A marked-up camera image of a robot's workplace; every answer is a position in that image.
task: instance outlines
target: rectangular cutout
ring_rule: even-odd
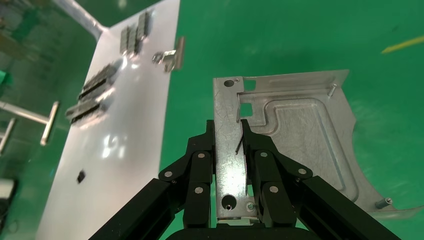
[[[251,117],[253,116],[253,109],[251,103],[241,103],[240,104],[240,117]]]

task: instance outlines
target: metal frame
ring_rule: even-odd
[[[40,115],[38,113],[28,111],[28,110],[21,108],[19,106],[15,106],[15,105],[9,104],[7,102],[0,101],[0,109],[6,110],[6,111],[11,112],[13,114],[16,114],[18,116],[21,116],[21,117],[24,117],[26,119],[29,119],[29,120],[32,120],[32,121],[35,121],[35,122],[38,122],[38,123],[45,125],[44,131],[42,133],[41,140],[40,140],[41,146],[45,146],[47,144],[47,140],[49,138],[53,122],[55,121],[56,112],[58,111],[58,107],[59,107],[59,102],[55,101],[53,103],[53,106],[51,107],[50,115],[48,117],[45,117],[45,116]],[[0,153],[1,153],[1,150],[3,149],[2,143],[3,143],[3,141],[7,141],[8,136],[9,136],[8,134],[5,135],[4,140],[2,139],[2,141],[0,142]]]

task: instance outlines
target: screw hole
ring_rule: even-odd
[[[234,196],[225,195],[221,200],[222,207],[228,211],[233,210],[237,205],[237,200]]]
[[[232,87],[234,85],[234,81],[233,80],[226,80],[224,82],[224,86],[226,86],[227,88]]]

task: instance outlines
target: metal pin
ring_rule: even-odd
[[[271,186],[271,187],[269,187],[269,190],[271,191],[271,193],[277,193],[278,192],[278,187]]]
[[[378,209],[383,209],[389,205],[392,205],[393,201],[390,197],[381,199],[380,201],[375,202],[375,207]]]
[[[333,83],[333,84],[331,85],[331,89],[330,89],[330,91],[328,92],[328,96],[329,96],[329,97],[333,96],[334,92],[336,91],[336,88],[337,88],[337,84]]]
[[[194,192],[197,193],[197,194],[201,194],[201,193],[203,193],[203,188],[202,187],[196,187],[194,189]]]

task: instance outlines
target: hole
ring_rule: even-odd
[[[84,172],[84,170],[81,170],[78,173],[78,177],[76,178],[76,181],[78,182],[78,184],[80,184],[85,178],[86,178],[86,172]]]
[[[237,205],[237,200],[234,196],[225,195],[221,201],[222,207],[228,211],[233,210]]]
[[[256,89],[256,80],[243,80],[245,91],[253,91]]]
[[[226,86],[226,87],[232,87],[234,85],[234,81],[233,80],[226,80],[225,82],[224,82],[224,86]]]
[[[253,109],[251,103],[242,103],[240,106],[240,117],[251,117],[253,116]]]

